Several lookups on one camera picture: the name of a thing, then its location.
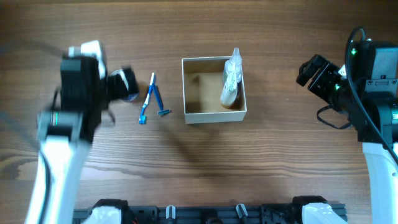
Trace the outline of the white squeeze tube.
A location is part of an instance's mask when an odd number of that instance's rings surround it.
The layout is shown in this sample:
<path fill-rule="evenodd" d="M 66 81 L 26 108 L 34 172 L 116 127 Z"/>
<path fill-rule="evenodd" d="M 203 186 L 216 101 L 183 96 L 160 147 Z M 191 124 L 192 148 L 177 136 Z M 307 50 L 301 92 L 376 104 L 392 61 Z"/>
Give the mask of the white squeeze tube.
<path fill-rule="evenodd" d="M 232 69 L 229 70 L 228 76 L 224 83 L 223 90 L 221 92 L 220 101 L 225 108 L 230 108 L 234 103 L 238 94 L 238 83 L 236 79 L 236 66 L 232 65 Z"/>

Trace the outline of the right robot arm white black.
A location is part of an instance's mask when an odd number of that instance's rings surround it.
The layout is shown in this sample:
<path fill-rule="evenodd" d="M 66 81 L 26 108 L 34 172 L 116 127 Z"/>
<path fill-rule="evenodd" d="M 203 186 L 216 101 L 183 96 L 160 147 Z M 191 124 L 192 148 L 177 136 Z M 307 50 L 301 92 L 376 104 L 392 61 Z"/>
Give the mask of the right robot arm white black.
<path fill-rule="evenodd" d="M 383 142 L 397 152 L 397 44 L 360 40 L 349 52 L 351 78 L 370 120 L 349 87 L 346 70 L 319 54 L 299 68 L 296 82 L 327 102 L 324 110 L 347 114 L 358 132 L 369 172 L 373 223 L 397 223 L 397 162 Z"/>

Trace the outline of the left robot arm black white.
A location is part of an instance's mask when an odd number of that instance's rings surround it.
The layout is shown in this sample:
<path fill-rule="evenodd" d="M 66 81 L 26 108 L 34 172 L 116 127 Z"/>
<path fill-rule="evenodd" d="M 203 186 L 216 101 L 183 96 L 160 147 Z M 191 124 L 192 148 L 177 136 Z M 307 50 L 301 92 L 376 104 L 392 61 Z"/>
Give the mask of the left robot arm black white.
<path fill-rule="evenodd" d="M 109 103 L 138 93 L 130 67 L 108 74 L 100 60 L 65 57 L 61 87 L 38 114 L 39 160 L 26 223 L 71 223 L 83 165 Z"/>

